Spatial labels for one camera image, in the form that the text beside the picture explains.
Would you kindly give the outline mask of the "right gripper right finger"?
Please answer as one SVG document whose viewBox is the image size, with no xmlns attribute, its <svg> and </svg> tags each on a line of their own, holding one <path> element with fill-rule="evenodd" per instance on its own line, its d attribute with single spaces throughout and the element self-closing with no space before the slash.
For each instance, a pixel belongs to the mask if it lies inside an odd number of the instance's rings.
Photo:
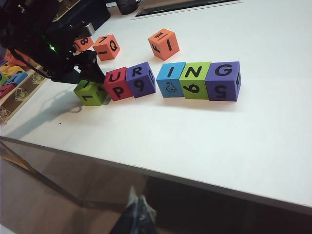
<svg viewBox="0 0 312 234">
<path fill-rule="evenodd" d="M 157 234 L 156 211 L 147 203 L 144 195 L 139 197 L 139 233 Z"/>
</svg>

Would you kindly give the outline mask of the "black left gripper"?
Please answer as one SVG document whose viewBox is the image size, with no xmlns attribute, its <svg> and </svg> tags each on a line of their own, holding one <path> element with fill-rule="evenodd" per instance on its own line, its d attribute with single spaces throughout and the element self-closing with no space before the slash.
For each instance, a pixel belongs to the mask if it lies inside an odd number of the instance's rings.
<svg viewBox="0 0 312 234">
<path fill-rule="evenodd" d="M 31 47 L 31 59 L 42 66 L 31 69 L 42 76 L 48 76 L 53 82 L 79 83 L 81 79 L 103 84 L 105 75 L 100 69 L 95 51 L 82 51 L 73 54 L 73 48 L 54 50 L 49 46 Z"/>
</svg>

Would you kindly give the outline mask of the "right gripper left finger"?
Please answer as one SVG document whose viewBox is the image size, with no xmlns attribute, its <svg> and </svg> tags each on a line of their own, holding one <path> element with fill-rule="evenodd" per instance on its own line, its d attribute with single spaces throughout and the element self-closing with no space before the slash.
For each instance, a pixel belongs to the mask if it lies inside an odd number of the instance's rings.
<svg viewBox="0 0 312 234">
<path fill-rule="evenodd" d="M 136 234 L 138 214 L 138 196 L 134 187 L 130 188 L 128 203 L 118 221 L 111 229 L 112 234 Z"/>
</svg>

